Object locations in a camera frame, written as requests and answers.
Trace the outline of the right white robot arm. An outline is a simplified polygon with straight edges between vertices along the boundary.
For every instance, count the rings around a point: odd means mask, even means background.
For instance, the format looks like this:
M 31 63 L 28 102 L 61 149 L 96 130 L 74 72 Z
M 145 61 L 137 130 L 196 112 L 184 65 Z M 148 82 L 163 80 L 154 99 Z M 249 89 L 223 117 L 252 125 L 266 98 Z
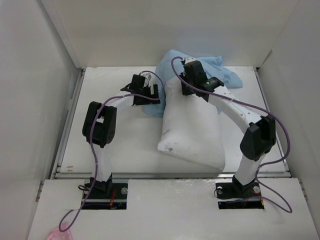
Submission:
M 246 199 L 254 194 L 256 173 L 264 156 L 276 143 L 276 121 L 268 114 L 262 116 L 237 102 L 237 98 L 216 77 L 207 77 L 203 65 L 193 57 L 182 61 L 183 95 L 195 94 L 220 109 L 242 131 L 242 159 L 231 182 L 217 183 L 216 193 L 221 200 Z

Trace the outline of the white pillow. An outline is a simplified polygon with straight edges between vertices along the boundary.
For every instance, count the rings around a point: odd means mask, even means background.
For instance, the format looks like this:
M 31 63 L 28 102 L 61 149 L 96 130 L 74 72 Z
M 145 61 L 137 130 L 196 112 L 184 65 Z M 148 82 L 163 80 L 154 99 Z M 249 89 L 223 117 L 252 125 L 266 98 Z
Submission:
M 225 114 L 196 95 L 182 94 L 177 77 L 166 82 L 162 133 L 157 149 L 169 173 L 235 172 L 242 132 Z

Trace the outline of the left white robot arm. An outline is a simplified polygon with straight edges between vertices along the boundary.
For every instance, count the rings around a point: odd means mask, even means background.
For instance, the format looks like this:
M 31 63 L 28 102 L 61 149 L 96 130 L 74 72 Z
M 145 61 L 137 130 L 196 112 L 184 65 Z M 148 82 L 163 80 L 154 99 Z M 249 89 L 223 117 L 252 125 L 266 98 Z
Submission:
M 104 102 L 92 101 L 88 105 L 82 127 L 82 135 L 89 143 L 94 160 L 88 195 L 109 198 L 115 191 L 112 169 L 107 156 L 107 145 L 116 134 L 117 116 L 132 106 L 161 103 L 159 86 L 151 84 L 143 74 L 134 74 L 131 82 L 119 93 Z

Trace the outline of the light blue pillowcase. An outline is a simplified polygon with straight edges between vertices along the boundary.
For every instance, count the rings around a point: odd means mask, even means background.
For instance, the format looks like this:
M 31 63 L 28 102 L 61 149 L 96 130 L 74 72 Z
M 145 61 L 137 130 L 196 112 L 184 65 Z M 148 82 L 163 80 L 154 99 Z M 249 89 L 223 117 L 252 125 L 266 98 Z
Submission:
M 182 87 L 178 92 L 183 95 L 196 94 L 208 99 L 208 95 L 199 92 L 204 90 L 214 92 L 218 87 L 232 89 L 242 88 L 243 82 L 238 75 L 223 67 L 221 56 L 194 58 L 177 50 L 168 51 L 155 68 L 155 77 L 158 79 L 159 103 L 145 105 L 143 112 L 152 117 L 162 118 L 166 107 L 166 83 L 178 77 L 178 86 Z

